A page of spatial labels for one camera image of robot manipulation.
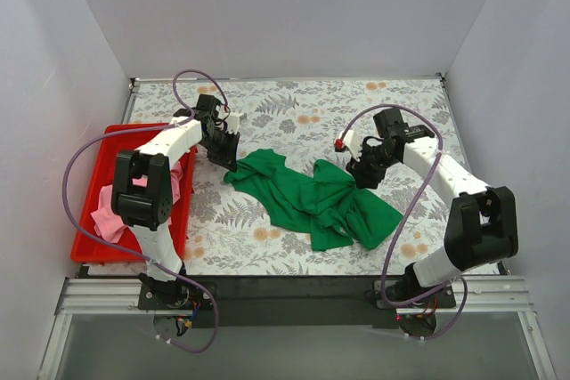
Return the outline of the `green t shirt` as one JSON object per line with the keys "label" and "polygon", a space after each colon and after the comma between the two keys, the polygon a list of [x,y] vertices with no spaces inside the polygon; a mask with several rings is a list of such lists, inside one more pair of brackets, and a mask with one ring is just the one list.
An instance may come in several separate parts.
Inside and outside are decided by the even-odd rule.
{"label": "green t shirt", "polygon": [[271,225],[310,235],[312,250],[324,252],[358,243],[372,250],[397,228],[403,215],[325,159],[311,176],[286,166],[273,150],[256,150],[237,162],[224,182],[255,198]]}

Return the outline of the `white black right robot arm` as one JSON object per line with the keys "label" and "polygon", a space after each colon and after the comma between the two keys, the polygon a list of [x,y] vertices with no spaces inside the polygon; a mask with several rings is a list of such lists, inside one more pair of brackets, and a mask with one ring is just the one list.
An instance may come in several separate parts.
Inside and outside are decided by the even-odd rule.
{"label": "white black right robot arm", "polygon": [[383,272],[379,292],[392,307],[423,306],[446,283],[463,272],[497,263],[517,254],[517,209],[513,192],[506,186],[493,187],[444,152],[444,139],[436,126],[419,116],[418,125],[403,118],[412,109],[395,104],[370,107],[377,130],[360,137],[351,125],[334,142],[337,152],[347,151],[346,170],[360,189],[375,189],[396,164],[410,168],[423,180],[412,203],[418,203],[431,188],[449,209],[444,242],[426,258],[408,265],[392,285]]}

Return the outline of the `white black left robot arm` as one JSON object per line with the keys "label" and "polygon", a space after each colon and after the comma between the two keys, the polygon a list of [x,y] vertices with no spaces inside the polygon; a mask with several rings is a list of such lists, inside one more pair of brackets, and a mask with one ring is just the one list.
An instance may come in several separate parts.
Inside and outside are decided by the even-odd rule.
{"label": "white black left robot arm", "polygon": [[159,298],[169,308],[183,307],[190,296],[188,285],[176,278],[183,262],[167,225],[174,205],[171,170],[200,145],[211,163],[234,172],[239,139],[240,114],[215,96],[202,94],[194,108],[179,109],[151,140],[117,154],[111,209],[134,234],[146,276],[162,282]]}

